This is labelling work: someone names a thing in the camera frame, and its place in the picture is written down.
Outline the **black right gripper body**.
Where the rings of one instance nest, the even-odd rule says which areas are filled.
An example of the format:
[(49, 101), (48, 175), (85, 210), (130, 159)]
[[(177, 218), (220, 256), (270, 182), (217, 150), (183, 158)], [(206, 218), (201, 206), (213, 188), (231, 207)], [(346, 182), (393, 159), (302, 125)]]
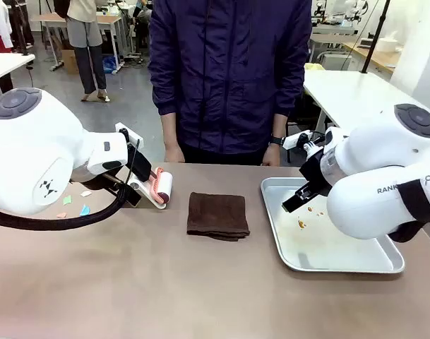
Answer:
[(316, 185), (318, 195), (328, 195), (332, 186), (326, 181), (321, 171), (321, 158), (323, 150), (319, 150), (313, 154), (299, 169), (302, 176), (307, 180), (307, 183)]

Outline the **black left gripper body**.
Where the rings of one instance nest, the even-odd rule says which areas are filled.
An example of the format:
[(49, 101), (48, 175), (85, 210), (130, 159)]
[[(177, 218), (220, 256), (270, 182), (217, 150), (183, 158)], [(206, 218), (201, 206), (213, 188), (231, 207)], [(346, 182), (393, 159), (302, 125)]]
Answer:
[(136, 149), (129, 149), (129, 169), (140, 182), (148, 181), (152, 173), (151, 163)]

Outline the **person's right hand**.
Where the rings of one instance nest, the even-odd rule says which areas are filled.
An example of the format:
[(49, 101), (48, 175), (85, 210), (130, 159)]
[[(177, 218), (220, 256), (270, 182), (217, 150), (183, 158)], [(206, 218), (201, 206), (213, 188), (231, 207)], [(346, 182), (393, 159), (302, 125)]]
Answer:
[(177, 141), (165, 142), (165, 162), (185, 163), (184, 154)]

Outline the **person's left hand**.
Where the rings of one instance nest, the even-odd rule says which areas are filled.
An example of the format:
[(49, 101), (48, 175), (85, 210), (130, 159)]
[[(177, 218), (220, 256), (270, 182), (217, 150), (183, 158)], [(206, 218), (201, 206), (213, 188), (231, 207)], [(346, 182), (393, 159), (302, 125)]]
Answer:
[(280, 166), (280, 146), (270, 143), (264, 153), (262, 166), (279, 167)]

